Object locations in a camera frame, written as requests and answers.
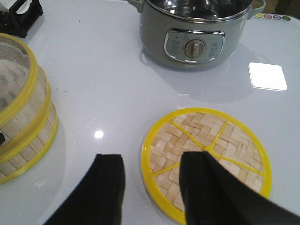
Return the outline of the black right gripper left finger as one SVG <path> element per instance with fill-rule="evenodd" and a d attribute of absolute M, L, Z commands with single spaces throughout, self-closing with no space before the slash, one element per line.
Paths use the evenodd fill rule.
<path fill-rule="evenodd" d="M 47 225 L 119 225 L 125 192 L 120 154 L 97 154 L 80 183 Z"/>

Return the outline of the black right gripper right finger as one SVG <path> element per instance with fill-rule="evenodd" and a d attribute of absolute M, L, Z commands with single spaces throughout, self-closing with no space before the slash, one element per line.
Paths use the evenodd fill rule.
<path fill-rule="evenodd" d="M 208 152 L 184 152 L 180 191 L 188 225 L 298 225 L 300 217 L 248 188 Z"/>

